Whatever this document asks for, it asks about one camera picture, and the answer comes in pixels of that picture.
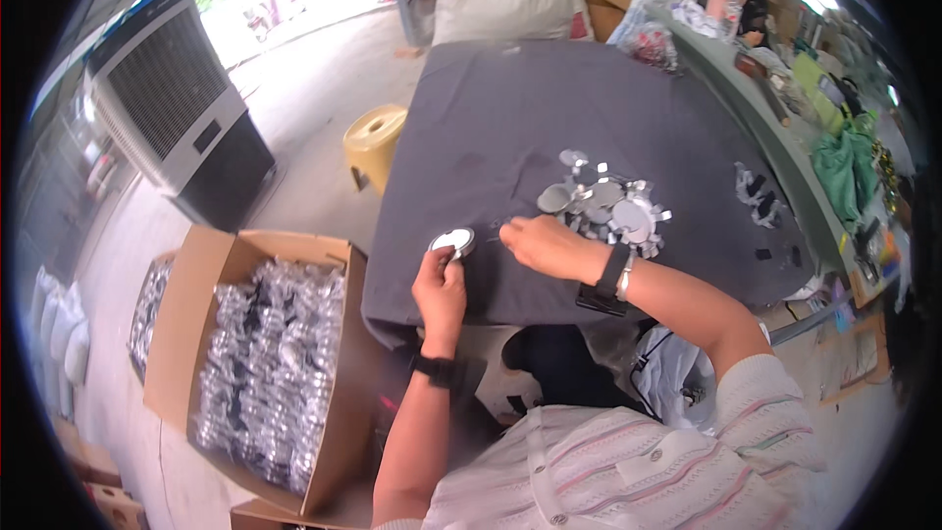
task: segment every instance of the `yellow plastic stool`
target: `yellow plastic stool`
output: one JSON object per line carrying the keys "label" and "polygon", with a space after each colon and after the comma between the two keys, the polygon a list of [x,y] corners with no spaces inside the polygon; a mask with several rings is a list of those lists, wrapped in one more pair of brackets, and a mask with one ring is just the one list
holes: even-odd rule
{"label": "yellow plastic stool", "polygon": [[408,112],[399,105],[383,105],[357,119],[344,134],[344,151],[357,191],[363,190],[362,175],[369,177],[380,194],[386,190],[395,143]]}

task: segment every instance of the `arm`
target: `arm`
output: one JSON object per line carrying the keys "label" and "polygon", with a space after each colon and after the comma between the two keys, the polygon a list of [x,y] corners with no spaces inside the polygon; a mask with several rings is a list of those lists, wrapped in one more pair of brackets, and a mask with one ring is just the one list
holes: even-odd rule
{"label": "arm", "polygon": [[[426,325],[421,352],[430,359],[454,359],[465,317],[465,270],[458,262],[444,264],[453,252],[453,247],[427,252],[413,284]],[[447,452],[448,390],[413,372],[376,477],[372,526],[424,518],[445,476]]]}
{"label": "arm", "polygon": [[[572,233],[549,215],[514,217],[501,228],[500,239],[521,264],[593,286],[611,255],[605,243]],[[626,300],[703,348],[718,381],[739,360],[772,354],[756,318],[739,301],[673,268],[636,259]]]}

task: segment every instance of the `vent grille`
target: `vent grille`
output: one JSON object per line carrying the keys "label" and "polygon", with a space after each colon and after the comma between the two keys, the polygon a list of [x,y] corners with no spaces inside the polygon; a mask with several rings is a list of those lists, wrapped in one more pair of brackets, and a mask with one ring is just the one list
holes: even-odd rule
{"label": "vent grille", "polygon": [[160,160],[226,89],[198,25],[183,11],[108,74],[115,95]]}

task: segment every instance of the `hand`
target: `hand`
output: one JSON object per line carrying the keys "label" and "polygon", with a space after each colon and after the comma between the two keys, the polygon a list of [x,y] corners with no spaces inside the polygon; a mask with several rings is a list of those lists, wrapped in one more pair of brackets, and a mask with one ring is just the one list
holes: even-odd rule
{"label": "hand", "polygon": [[500,241],[519,263],[550,277],[579,280],[595,286],[602,277],[611,248],[573,233],[552,215],[514,217],[500,229]]}
{"label": "hand", "polygon": [[765,35],[763,35],[757,30],[751,30],[742,35],[742,41],[745,42],[747,45],[752,46],[754,48],[755,46],[762,43],[762,38],[764,36]]}
{"label": "hand", "polygon": [[413,283],[413,297],[425,322],[426,345],[436,352],[452,354],[467,307],[465,267],[458,261],[446,264],[454,252],[451,245],[426,252]]}

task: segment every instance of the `green bag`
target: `green bag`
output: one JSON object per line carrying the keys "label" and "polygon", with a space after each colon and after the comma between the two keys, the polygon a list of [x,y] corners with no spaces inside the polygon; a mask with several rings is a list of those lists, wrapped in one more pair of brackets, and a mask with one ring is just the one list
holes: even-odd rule
{"label": "green bag", "polygon": [[811,155],[811,164],[837,217],[849,228],[873,198],[878,178],[872,164],[872,142],[845,123],[840,137],[825,133]]}

